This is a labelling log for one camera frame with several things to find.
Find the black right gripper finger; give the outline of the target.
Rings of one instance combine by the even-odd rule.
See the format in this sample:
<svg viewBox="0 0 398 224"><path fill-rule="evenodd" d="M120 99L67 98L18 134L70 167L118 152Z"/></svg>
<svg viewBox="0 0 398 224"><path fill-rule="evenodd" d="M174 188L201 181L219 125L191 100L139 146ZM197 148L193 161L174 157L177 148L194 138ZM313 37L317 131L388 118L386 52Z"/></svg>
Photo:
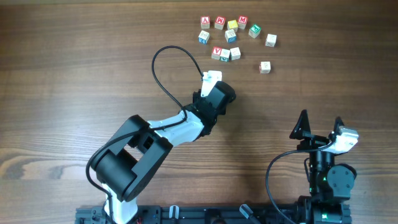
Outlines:
<svg viewBox="0 0 398 224"><path fill-rule="evenodd" d="M335 133L339 133L339 132L340 132L340 126L344 126L344 123L343 123L341 117L338 116L338 117L336 117L336 119L335 119L335 124L334 124L333 131L334 131Z"/></svg>
<svg viewBox="0 0 398 224"><path fill-rule="evenodd" d="M290 139L306 139L310 138L311 136L311 129L310 123L308 120L308 113L307 110L302 110L301 114L298 118L297 124L295 125L294 129L292 130L289 138Z"/></svg>

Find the plain block red side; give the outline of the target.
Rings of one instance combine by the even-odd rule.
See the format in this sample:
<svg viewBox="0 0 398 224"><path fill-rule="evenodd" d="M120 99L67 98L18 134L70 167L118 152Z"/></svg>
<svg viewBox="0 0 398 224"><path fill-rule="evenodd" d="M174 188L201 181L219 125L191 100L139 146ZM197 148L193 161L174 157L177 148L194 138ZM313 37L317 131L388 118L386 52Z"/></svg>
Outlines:
<svg viewBox="0 0 398 224"><path fill-rule="evenodd" d="M271 63L270 62L261 62L259 65L260 73L270 73L271 71Z"/></svg>

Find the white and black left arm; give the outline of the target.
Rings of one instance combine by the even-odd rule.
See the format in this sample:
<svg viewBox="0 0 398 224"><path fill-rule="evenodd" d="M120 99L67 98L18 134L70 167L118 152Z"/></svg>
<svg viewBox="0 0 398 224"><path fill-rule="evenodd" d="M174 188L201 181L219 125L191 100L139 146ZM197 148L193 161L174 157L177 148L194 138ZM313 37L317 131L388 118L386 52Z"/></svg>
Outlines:
<svg viewBox="0 0 398 224"><path fill-rule="evenodd" d="M217 81L207 95L195 92L193 102L173 117L160 121L146 121L139 115L128 118L86 165L99 180L94 187L106 194L106 222L132 221L138 212L137 196L171 149L209 135L217 117L224 115L235 99L234 89Z"/></svg>

